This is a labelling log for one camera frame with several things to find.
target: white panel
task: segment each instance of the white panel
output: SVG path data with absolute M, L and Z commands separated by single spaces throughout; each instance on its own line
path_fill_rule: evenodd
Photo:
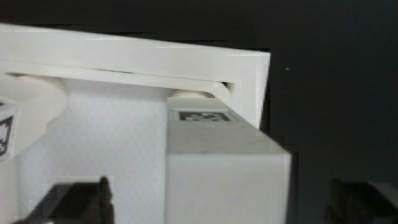
M 115 223 L 163 223 L 166 89 L 67 80 L 69 105 L 19 154 L 19 208 L 58 182 L 108 176 Z
M 284 224 L 278 144 L 216 99 L 168 98 L 166 128 L 166 224 Z
M 270 53 L 7 24 L 0 52 L 1 63 L 229 82 L 232 99 L 223 103 L 259 127 Z
M 0 223 L 17 220 L 17 167 L 15 161 L 0 163 Z

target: barcode label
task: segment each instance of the barcode label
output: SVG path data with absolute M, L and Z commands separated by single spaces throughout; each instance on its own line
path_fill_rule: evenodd
M 12 151 L 12 135 L 15 124 L 15 103 L 0 99 L 0 161 L 8 158 Z
M 7 154 L 8 150 L 12 120 L 14 117 L 8 117 L 0 121 L 0 157 Z

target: black background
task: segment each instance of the black background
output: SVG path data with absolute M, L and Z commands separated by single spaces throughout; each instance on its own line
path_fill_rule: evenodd
M 398 182 L 396 0 L 1 0 L 0 20 L 270 50 L 262 130 L 293 152 L 289 220 L 330 178 Z

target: printed label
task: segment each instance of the printed label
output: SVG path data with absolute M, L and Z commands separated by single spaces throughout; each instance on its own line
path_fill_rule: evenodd
M 8 150 L 12 120 L 14 117 L 8 117 L 0 121 L 0 157 Z

